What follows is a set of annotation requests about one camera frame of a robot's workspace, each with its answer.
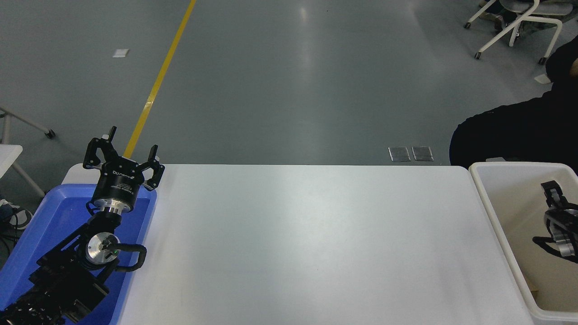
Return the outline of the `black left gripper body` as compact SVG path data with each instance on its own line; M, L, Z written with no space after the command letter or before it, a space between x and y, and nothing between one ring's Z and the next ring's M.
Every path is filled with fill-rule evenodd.
M93 205L99 206L105 200L114 200L126 206L134 206L143 182L142 169L137 162L124 157L107 161L100 170L93 193Z

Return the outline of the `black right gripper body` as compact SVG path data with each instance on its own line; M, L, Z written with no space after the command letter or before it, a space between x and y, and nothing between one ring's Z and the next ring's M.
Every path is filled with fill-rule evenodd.
M549 228L563 231L578 231L578 207L569 205L561 208L552 207L545 212Z

